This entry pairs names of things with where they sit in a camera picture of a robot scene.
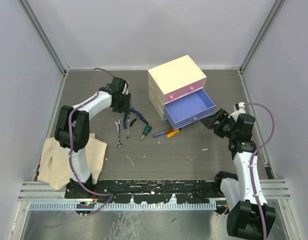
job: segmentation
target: beige cloth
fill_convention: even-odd
[[[106,147],[107,143],[95,139],[94,133],[89,135],[86,158],[93,176],[93,184],[97,183],[103,168]],[[69,183],[71,174],[66,151],[60,147],[54,137],[46,139],[37,180],[48,183],[54,190],[60,190]]]

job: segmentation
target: work surface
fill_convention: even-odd
[[[152,134],[170,128],[168,121],[162,121],[148,99],[147,71],[113,71],[115,76],[129,82],[132,94],[131,107],[139,111],[153,127],[142,141],[143,122],[135,122],[130,128],[130,139],[126,140],[126,130],[121,128],[123,149],[117,149],[117,130],[115,120],[123,121],[124,114],[114,113],[107,108],[90,122],[90,132],[96,138],[108,144],[104,166],[100,179],[133,180],[178,180],[178,179],[214,179],[219,171],[236,173],[229,152],[228,139],[221,139],[213,131],[195,122],[185,127],[172,138]],[[215,112],[223,108],[229,113],[237,102],[244,102],[245,96],[241,81],[235,70],[207,70],[205,91],[216,104]],[[111,83],[112,78],[97,72],[99,87]],[[59,108],[63,105],[75,105],[95,93],[95,84],[91,71],[71,71],[66,80]],[[266,179],[264,165],[258,161],[261,179]]]

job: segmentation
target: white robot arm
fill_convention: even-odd
[[[113,112],[129,112],[131,94],[128,93],[128,83],[114,77],[111,84],[101,87],[97,93],[74,106],[63,106],[55,131],[55,139],[67,153],[70,152],[69,114],[78,106],[71,119],[73,130],[74,149],[72,152],[72,165],[83,184],[90,189],[91,173],[87,165],[86,148],[89,139],[89,121],[105,108],[112,107]],[[72,174],[71,183],[76,184],[76,177]]]
[[[267,206],[257,172],[256,144],[251,140],[255,118],[245,112],[245,103],[236,103],[231,115],[224,109],[200,120],[219,137],[229,139],[228,149],[237,169],[237,175],[220,171],[215,186],[223,193],[229,208],[227,233],[247,239],[263,239],[261,218],[264,215],[267,235],[275,221],[276,212]]]

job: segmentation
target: open drawer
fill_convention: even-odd
[[[179,129],[211,115],[216,105],[204,89],[193,92],[164,106],[164,113],[173,129]]]

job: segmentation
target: drawer unit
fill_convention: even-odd
[[[156,109],[158,115],[160,116],[160,118],[161,118],[162,120],[166,120],[166,118],[164,117],[164,108],[161,109],[161,108],[158,106],[158,104],[156,103],[155,98],[154,98],[154,96],[153,96],[154,93],[151,93],[150,91],[149,91],[148,93],[149,93],[149,94],[148,94],[148,95],[149,95],[149,100],[150,100],[150,102],[152,103],[152,105],[154,106],[154,108]]]
[[[164,113],[173,129],[179,129],[211,115],[216,105],[204,89],[165,105]]]
[[[206,75],[188,56],[148,70],[148,83],[164,104],[204,87]]]
[[[162,112],[164,112],[164,105],[165,104],[162,102],[162,100],[156,94],[156,91],[153,89],[153,87],[150,83],[148,83],[148,91],[152,95],[155,104],[161,109]]]
[[[161,119],[178,129],[213,113],[205,82],[206,75],[186,55],[148,70],[149,100]]]

